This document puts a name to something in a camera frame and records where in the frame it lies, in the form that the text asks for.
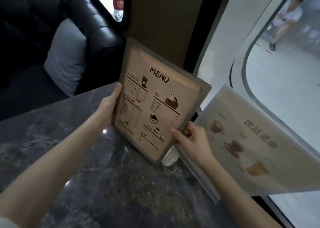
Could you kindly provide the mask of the white drinks menu sheet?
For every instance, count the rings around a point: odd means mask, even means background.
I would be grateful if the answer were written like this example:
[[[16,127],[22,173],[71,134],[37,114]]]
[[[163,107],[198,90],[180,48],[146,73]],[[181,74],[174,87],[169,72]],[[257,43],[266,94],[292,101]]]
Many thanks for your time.
[[[194,121],[215,159],[250,196],[320,190],[320,156],[228,85]]]

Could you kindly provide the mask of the brown menu card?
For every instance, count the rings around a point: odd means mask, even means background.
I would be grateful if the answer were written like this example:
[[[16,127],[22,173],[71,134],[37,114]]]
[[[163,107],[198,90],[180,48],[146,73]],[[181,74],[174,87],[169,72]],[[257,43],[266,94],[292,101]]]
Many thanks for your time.
[[[211,85],[128,38],[119,82],[115,128],[151,163],[160,163]]]

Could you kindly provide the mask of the grey cushion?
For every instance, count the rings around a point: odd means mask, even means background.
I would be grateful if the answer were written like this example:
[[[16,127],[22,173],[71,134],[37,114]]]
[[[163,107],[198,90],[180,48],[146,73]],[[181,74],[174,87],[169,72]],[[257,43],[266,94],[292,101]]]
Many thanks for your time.
[[[58,26],[44,63],[44,69],[67,96],[74,96],[86,69],[87,38],[65,19]]]

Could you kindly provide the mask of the white plastic box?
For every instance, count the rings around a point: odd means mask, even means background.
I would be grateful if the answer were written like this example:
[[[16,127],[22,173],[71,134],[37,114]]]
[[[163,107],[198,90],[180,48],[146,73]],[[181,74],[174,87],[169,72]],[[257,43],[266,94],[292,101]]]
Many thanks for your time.
[[[179,153],[175,146],[173,145],[166,156],[162,160],[162,164],[166,167],[173,165],[179,159]]]

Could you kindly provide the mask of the person's left hand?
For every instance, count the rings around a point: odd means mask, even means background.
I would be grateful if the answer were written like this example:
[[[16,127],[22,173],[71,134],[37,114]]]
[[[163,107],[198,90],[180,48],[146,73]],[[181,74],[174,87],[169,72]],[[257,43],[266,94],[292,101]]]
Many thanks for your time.
[[[103,98],[94,113],[94,121],[100,130],[106,129],[111,124],[114,111],[111,103],[111,95]]]

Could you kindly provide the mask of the person's right forearm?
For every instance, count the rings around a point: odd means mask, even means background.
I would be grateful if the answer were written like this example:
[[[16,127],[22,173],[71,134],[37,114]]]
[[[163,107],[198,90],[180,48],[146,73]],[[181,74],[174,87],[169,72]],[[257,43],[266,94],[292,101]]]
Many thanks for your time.
[[[200,166],[240,228],[283,228],[234,181],[212,154],[206,154]]]

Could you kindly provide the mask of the white rounded window frame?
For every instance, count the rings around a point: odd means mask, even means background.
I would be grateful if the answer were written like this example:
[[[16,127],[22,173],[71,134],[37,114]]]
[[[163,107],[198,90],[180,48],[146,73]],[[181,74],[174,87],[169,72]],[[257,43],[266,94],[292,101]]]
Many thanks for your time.
[[[320,0],[269,50],[272,20],[290,0],[228,0],[194,73],[212,87],[203,111],[223,85],[320,156]],[[258,196],[286,227],[320,228],[320,190]]]

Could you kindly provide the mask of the white sleeve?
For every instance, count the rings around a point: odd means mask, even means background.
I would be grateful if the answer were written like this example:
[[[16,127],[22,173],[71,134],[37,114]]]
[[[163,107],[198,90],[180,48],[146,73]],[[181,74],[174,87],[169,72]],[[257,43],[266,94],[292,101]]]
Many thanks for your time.
[[[0,213],[0,228],[21,228],[21,227]]]

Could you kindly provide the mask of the person's left forearm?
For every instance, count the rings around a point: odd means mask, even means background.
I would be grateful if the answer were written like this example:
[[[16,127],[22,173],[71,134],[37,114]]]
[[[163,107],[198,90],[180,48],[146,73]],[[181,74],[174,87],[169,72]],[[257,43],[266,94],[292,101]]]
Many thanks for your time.
[[[0,213],[21,228],[36,228],[102,132],[93,114],[0,194]]]

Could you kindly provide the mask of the red label water bottle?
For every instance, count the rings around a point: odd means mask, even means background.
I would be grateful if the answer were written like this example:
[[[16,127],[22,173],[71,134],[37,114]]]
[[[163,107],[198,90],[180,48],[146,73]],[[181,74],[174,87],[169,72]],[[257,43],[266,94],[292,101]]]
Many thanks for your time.
[[[124,0],[113,0],[114,17],[117,22],[121,22],[124,15]]]

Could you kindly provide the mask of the black leather sofa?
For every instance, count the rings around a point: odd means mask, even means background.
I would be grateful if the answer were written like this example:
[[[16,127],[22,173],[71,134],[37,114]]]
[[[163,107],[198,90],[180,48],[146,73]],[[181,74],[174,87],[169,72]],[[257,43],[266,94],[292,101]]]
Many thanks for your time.
[[[0,0],[0,121],[69,97],[44,69],[54,34],[68,18],[87,38],[75,95],[119,80],[125,39],[98,0]]]

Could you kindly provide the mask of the person's right hand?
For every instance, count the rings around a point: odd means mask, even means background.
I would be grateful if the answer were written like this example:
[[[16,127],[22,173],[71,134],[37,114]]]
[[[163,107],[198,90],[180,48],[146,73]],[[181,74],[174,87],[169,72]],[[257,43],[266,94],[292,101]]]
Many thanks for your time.
[[[189,122],[185,127],[190,130],[190,143],[182,146],[188,157],[195,162],[202,170],[211,168],[215,163],[215,158],[211,152],[208,137],[203,127]]]

